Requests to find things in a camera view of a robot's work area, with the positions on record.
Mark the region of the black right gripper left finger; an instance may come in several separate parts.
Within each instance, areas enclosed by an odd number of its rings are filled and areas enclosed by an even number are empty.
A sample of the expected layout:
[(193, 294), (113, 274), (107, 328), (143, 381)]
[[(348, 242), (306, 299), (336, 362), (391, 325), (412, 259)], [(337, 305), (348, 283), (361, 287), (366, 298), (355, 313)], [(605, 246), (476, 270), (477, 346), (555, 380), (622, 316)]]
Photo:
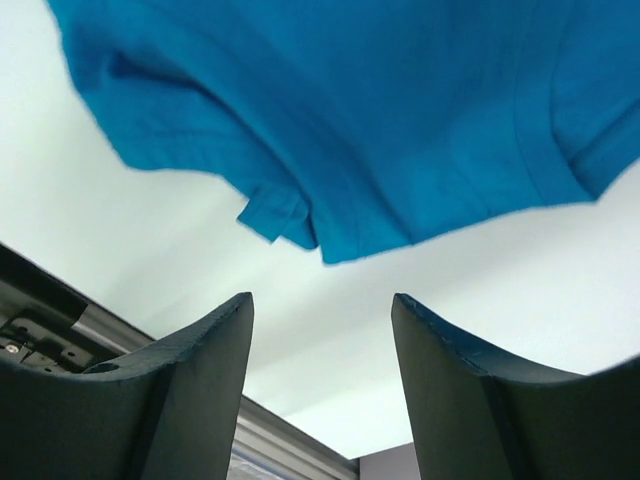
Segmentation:
[(254, 321), (241, 293), (79, 374), (1, 363), (5, 479), (223, 479)]

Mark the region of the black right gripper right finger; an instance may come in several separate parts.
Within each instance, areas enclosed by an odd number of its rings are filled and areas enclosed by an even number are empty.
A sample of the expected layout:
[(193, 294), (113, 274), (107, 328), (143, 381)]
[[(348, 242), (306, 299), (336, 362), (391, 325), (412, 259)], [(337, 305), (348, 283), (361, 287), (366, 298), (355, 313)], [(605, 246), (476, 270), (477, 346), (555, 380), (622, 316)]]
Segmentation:
[(406, 294), (391, 320), (425, 479), (635, 479), (639, 361), (578, 375), (508, 352)]

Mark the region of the blue t-shirt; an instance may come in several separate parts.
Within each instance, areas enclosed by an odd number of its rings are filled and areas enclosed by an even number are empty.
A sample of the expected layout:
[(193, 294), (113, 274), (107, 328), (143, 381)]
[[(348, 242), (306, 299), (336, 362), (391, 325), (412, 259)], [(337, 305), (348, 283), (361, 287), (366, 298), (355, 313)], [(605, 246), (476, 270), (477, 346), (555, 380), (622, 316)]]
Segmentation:
[(219, 175), (328, 264), (597, 200), (639, 156), (635, 1), (53, 1), (121, 160)]

